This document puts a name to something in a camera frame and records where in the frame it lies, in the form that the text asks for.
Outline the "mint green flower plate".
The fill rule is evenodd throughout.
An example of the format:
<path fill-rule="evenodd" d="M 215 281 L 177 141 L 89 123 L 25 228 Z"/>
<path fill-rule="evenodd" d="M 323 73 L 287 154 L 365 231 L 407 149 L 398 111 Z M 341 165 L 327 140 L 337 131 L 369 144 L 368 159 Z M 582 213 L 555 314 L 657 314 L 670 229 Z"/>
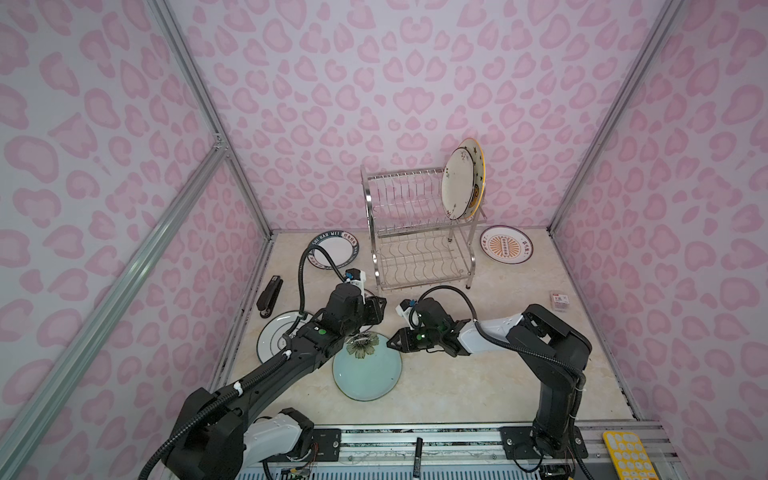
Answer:
<path fill-rule="evenodd" d="M 348 339 L 333 359 L 333 378 L 348 398 L 369 402 L 387 395 L 402 373 L 399 351 L 387 346 L 388 337 L 364 332 Z"/>

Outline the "halloween cat star plate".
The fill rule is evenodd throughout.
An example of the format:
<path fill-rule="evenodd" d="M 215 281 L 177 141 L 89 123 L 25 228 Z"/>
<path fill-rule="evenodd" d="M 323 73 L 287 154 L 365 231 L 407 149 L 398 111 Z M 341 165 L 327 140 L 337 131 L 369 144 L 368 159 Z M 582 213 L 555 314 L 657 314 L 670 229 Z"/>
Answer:
<path fill-rule="evenodd" d="M 460 144 L 470 154 L 473 163 L 473 189 L 470 201 L 462 215 L 462 219 L 475 215 L 482 204 L 486 186 L 486 162 L 482 147 L 474 138 L 467 138 Z"/>

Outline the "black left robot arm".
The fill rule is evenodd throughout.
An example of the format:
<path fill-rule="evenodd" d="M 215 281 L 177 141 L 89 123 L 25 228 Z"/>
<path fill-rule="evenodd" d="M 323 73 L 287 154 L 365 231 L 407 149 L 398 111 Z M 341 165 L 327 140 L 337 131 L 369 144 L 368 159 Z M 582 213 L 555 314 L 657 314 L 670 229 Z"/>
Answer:
<path fill-rule="evenodd" d="M 286 347 L 241 379 L 215 392 L 199 388 L 182 405 L 171 435 L 139 473 L 161 462 L 179 479 L 234 479 L 244 465 L 245 434 L 260 414 L 304 376 L 339 353 L 364 326 L 382 322 L 387 300 L 340 283 L 324 309 Z"/>

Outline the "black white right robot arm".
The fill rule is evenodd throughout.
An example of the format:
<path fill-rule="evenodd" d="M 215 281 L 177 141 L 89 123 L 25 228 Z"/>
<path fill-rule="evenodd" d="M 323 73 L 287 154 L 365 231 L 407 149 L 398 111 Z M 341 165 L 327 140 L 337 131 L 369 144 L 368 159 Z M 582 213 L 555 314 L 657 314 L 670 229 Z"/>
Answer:
<path fill-rule="evenodd" d="M 515 433 L 510 454 L 562 458 L 575 450 L 575 421 L 586 384 L 592 345 L 584 335 L 539 304 L 510 317 L 455 320 L 435 299 L 405 300 L 397 307 L 408 325 L 387 341 L 400 353 L 426 351 L 451 357 L 506 350 L 518 354 L 540 383 L 532 426 Z"/>

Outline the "orange sunburst plate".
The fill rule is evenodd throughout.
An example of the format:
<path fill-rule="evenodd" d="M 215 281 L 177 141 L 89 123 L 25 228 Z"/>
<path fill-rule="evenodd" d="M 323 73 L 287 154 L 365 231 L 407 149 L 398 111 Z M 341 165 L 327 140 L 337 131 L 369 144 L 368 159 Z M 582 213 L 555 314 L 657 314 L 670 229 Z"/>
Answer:
<path fill-rule="evenodd" d="M 507 265 L 519 265 L 528 261 L 534 252 L 531 239 L 521 230 L 494 225 L 480 235 L 480 246 L 492 260 Z"/>

